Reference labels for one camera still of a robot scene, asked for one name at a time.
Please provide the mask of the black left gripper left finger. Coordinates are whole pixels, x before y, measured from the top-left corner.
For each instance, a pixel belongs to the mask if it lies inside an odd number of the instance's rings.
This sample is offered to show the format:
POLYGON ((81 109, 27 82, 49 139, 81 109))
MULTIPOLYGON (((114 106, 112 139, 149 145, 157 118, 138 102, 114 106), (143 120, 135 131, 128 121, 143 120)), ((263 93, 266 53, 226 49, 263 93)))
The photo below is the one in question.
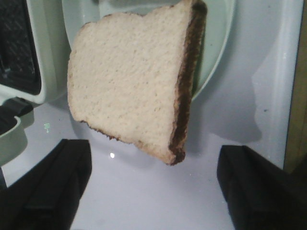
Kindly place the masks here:
POLYGON ((92 172, 85 139, 62 139, 35 167, 0 193, 2 230, 68 230, 92 172))

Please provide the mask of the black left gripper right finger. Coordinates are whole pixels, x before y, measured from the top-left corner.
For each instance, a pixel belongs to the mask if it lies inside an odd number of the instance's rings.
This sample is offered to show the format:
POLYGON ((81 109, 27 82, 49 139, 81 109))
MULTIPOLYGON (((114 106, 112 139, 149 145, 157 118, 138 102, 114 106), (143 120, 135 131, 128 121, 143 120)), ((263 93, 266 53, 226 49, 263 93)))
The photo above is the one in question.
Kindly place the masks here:
POLYGON ((247 146, 223 145, 217 179, 236 230, 305 230, 307 160, 292 173, 247 146))

